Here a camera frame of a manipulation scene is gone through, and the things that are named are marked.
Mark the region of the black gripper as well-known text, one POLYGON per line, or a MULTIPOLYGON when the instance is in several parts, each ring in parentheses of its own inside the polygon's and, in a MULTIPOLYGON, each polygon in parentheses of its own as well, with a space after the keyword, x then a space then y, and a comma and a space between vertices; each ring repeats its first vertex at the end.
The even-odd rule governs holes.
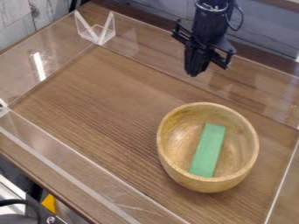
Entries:
POLYGON ((245 21, 245 13, 238 3, 195 3, 191 30, 176 21, 172 37, 184 44, 184 70, 196 77, 207 70, 211 61, 227 69, 237 50, 226 39, 227 30, 237 32, 245 21))

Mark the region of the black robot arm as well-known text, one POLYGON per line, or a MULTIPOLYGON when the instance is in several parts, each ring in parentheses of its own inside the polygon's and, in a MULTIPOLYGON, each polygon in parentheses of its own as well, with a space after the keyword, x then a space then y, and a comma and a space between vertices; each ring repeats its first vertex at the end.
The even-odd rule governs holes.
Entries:
POLYGON ((237 0, 194 0, 191 30, 176 20, 172 37, 184 45, 184 71, 191 77, 203 73, 210 63, 227 69, 237 48, 226 38, 245 23, 245 12, 237 0))

